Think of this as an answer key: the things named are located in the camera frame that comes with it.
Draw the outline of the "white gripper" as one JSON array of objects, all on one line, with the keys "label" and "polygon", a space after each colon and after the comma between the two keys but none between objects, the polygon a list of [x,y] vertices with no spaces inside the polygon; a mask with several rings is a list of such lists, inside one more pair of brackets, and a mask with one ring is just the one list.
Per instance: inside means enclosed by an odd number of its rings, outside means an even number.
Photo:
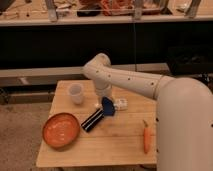
[{"label": "white gripper", "polygon": [[113,116],[115,114],[114,103],[107,97],[112,95],[112,86],[103,81],[95,82],[95,92],[98,97],[102,98],[102,110],[105,116]]}]

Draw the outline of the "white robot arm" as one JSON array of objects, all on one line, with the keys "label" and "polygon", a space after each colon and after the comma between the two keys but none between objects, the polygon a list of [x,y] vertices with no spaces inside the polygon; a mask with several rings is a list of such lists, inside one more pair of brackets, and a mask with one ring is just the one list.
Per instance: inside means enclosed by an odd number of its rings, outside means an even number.
[{"label": "white robot arm", "polygon": [[156,101],[157,171],[213,171],[213,93],[193,78],[113,69],[97,54],[83,66],[98,97],[117,86]]}]

